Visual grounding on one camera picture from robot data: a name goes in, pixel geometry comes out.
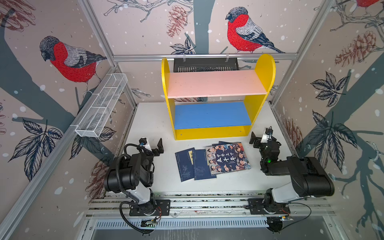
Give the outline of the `illustrated colourful cover book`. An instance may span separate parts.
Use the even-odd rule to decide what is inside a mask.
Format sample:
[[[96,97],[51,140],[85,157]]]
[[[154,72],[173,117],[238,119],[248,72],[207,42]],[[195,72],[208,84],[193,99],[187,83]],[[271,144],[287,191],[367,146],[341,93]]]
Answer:
[[[205,148],[211,175],[251,169],[242,143],[223,143]]]

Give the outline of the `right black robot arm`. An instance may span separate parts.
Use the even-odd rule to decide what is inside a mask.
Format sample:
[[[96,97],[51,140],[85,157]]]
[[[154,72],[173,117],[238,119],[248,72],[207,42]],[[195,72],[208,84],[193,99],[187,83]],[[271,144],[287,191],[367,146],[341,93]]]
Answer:
[[[263,209],[269,214],[288,211],[288,204],[314,197],[330,197],[335,186],[315,157],[289,156],[279,160],[281,143],[272,136],[273,130],[266,129],[262,137],[251,133],[250,144],[259,149],[261,171],[266,176],[290,176],[291,181],[278,188],[271,188],[264,194]]]

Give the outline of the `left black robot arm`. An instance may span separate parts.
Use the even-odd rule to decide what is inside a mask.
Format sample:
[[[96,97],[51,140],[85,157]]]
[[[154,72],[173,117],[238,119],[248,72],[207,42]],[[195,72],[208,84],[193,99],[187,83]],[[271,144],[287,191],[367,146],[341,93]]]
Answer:
[[[154,158],[164,153],[163,141],[152,149],[146,138],[138,144],[125,144],[123,154],[114,158],[104,179],[107,192],[123,193],[127,204],[143,215],[152,215],[157,210],[153,191]]]

